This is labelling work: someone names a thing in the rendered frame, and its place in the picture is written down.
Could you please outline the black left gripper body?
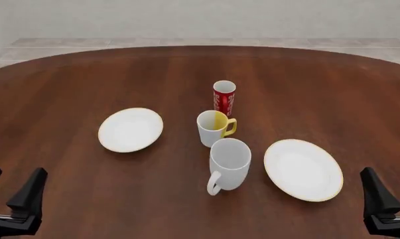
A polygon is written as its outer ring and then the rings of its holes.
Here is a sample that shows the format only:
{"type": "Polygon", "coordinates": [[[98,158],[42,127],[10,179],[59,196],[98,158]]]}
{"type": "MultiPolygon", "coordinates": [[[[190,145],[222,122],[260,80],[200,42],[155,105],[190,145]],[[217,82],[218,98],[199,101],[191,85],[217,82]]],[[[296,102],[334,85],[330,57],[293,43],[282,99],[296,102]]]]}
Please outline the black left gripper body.
{"type": "Polygon", "coordinates": [[[42,213],[30,214],[27,218],[15,218],[0,214],[0,236],[34,236],[40,228],[42,213]]]}

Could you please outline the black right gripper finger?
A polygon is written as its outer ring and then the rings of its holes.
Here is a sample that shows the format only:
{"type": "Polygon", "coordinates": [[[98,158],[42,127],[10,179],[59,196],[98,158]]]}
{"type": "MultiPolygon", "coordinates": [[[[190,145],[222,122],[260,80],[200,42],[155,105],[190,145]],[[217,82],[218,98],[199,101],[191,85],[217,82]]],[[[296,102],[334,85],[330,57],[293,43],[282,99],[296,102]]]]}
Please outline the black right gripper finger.
{"type": "Polygon", "coordinates": [[[400,202],[388,191],[376,172],[365,167],[360,172],[364,191],[364,218],[371,215],[394,215],[400,211],[400,202]]]}

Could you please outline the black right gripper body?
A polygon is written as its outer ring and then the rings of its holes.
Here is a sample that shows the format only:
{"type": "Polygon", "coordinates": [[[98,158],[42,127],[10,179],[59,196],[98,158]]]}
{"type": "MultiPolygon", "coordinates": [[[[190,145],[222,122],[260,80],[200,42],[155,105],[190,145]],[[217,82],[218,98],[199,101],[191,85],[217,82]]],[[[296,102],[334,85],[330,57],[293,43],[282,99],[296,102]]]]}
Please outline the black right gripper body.
{"type": "Polygon", "coordinates": [[[364,224],[370,234],[400,236],[400,216],[364,212],[364,224]]]}

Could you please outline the white plate with gold rim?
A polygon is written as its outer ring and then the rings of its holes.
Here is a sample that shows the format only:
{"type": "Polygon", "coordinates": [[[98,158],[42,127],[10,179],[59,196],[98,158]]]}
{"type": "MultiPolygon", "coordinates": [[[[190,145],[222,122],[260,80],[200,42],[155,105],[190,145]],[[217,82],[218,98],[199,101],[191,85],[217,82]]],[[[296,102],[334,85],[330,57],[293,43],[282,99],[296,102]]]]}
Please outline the white plate with gold rim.
{"type": "Polygon", "coordinates": [[[116,153],[140,151],[163,132],[163,119],[153,110],[129,108],[110,115],[98,129],[100,144],[116,153]]]}
{"type": "Polygon", "coordinates": [[[308,202],[333,199],[344,184],[342,170],[333,156],[299,139],[283,139],[270,145],[263,164],[268,177],[279,189],[308,202]]]}

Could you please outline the white and yellow mug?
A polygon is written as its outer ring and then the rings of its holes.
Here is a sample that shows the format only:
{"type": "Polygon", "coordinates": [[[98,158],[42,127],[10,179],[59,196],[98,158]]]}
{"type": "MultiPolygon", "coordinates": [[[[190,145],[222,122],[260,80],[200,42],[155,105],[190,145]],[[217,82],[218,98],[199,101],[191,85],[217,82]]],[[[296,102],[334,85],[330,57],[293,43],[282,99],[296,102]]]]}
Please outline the white and yellow mug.
{"type": "Polygon", "coordinates": [[[196,119],[201,143],[211,147],[215,142],[233,135],[237,129],[237,120],[229,119],[224,113],[208,110],[200,113],[196,119]]]}

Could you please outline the red patterned mug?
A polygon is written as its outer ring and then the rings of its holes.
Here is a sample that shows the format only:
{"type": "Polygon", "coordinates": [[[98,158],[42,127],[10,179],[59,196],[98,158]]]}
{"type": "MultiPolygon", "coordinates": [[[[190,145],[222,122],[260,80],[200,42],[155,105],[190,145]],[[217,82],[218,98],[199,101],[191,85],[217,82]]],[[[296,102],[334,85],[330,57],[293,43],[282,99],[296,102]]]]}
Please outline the red patterned mug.
{"type": "Polygon", "coordinates": [[[232,115],[235,90],[236,85],[231,81],[222,80],[214,83],[214,110],[230,117],[232,115]]]}

